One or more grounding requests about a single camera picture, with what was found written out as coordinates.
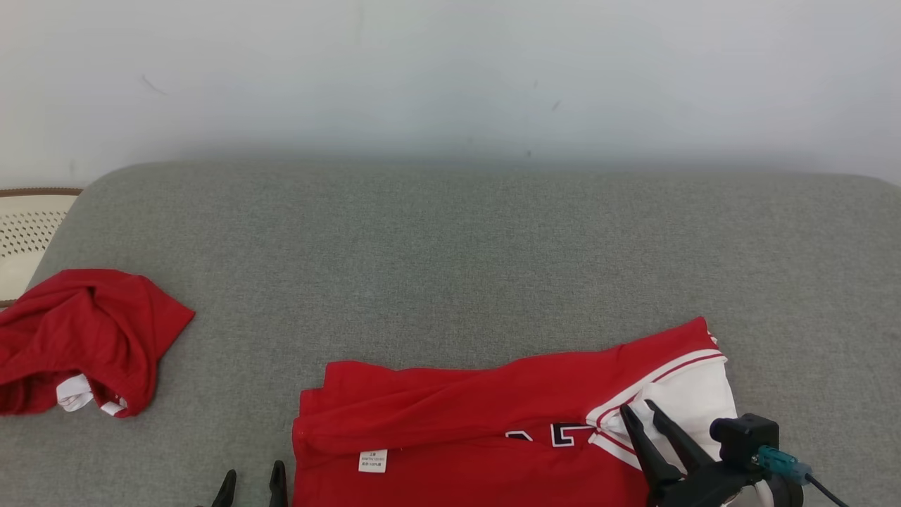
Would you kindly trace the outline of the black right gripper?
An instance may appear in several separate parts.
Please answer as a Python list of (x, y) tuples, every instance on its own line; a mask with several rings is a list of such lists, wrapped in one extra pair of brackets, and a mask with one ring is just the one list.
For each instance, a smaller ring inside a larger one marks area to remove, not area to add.
[(653, 426), (669, 441), (686, 474), (669, 464), (647, 436), (635, 412), (619, 413), (648, 484), (647, 506), (802, 506), (802, 487), (769, 470), (714, 464), (714, 459), (653, 400)]

